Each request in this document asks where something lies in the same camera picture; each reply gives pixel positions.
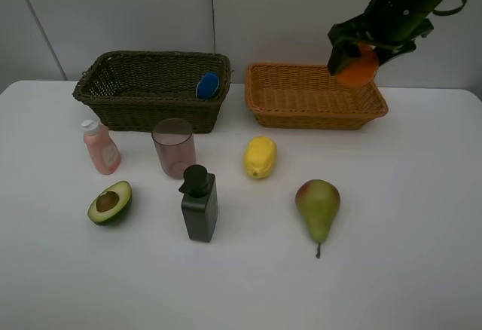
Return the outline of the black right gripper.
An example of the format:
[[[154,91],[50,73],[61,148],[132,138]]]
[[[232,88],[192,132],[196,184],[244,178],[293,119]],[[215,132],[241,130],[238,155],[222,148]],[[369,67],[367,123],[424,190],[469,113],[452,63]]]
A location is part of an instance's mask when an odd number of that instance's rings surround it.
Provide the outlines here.
[[[379,66],[416,50],[414,40],[432,33],[432,0],[372,0],[366,10],[332,26],[327,64],[338,75],[358,59],[358,43],[375,46]]]

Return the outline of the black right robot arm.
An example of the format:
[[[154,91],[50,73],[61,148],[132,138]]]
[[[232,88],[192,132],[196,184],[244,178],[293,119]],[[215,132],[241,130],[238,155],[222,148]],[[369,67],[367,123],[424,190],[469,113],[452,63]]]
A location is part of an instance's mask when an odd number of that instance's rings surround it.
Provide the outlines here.
[[[415,40],[429,35],[434,26],[428,15],[459,13],[467,0],[371,0],[365,11],[331,27],[328,70],[340,73],[362,56],[359,44],[374,47],[379,64],[416,50]]]

